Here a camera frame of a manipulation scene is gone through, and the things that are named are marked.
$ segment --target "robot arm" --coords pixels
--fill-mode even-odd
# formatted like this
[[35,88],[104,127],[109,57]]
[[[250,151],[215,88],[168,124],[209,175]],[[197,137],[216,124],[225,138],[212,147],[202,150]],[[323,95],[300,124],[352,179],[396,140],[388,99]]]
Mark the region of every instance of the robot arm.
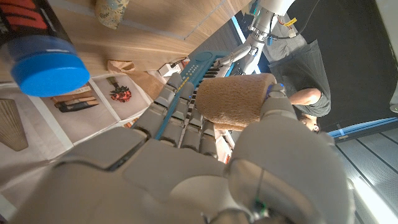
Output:
[[250,27],[252,33],[243,45],[237,47],[231,54],[221,58],[217,66],[229,65],[238,61],[239,73],[252,74],[260,61],[265,41],[271,39],[271,32],[278,23],[277,16],[284,16],[294,0],[261,0],[257,15]]
[[[211,124],[170,119],[174,73],[132,129],[114,128],[73,148],[11,223],[352,223],[353,199],[326,133],[297,121],[282,85],[268,89],[228,164],[214,158]],[[172,118],[193,88],[185,85]]]

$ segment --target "blue lid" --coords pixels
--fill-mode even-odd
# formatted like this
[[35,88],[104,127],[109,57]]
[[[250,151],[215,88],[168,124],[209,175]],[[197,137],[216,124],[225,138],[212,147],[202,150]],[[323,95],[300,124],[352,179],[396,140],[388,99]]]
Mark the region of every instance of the blue lid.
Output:
[[32,55],[14,65],[11,75],[23,93],[57,96],[82,87],[90,74],[76,55],[45,53]]

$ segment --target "man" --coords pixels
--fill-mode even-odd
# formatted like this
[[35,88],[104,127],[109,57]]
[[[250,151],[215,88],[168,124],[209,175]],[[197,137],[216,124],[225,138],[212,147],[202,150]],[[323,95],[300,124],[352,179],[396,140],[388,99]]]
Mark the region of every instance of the man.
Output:
[[[272,34],[287,37],[288,31],[288,27],[277,24]],[[330,88],[318,41],[307,44],[301,35],[277,40],[264,49],[264,54],[270,62],[271,73],[278,83],[284,84],[298,119],[318,132],[317,118],[327,115],[331,108]]]

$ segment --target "brown sponge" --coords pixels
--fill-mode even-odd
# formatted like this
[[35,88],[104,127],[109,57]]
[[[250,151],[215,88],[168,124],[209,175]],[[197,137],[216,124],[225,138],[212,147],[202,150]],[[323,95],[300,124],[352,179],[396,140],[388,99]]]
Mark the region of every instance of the brown sponge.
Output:
[[196,105],[216,129],[241,131],[259,121],[261,105],[272,84],[276,79],[270,73],[211,78],[200,84]]

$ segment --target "wooden panel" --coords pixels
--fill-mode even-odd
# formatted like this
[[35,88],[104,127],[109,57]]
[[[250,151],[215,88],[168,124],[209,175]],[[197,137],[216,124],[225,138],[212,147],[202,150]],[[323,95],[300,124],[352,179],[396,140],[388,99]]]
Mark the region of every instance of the wooden panel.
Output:
[[250,2],[250,0],[226,0],[195,32],[186,38],[186,41],[199,46]]
[[[95,8],[95,1],[92,0],[67,1]],[[186,37],[223,1],[225,0],[134,0],[127,5],[123,19]]]
[[[65,2],[72,2],[72,6],[80,9],[75,10],[72,6],[61,8]],[[109,59],[131,60],[138,70],[149,70],[159,69],[165,63],[185,57],[249,2],[131,1],[124,19],[155,28],[150,32],[124,24],[117,30],[103,26],[90,13],[93,12],[95,0],[50,0],[91,76],[106,73]],[[82,8],[89,13],[81,12]],[[186,35],[187,38],[179,38],[180,35]],[[1,66],[0,82],[11,80],[5,66]]]

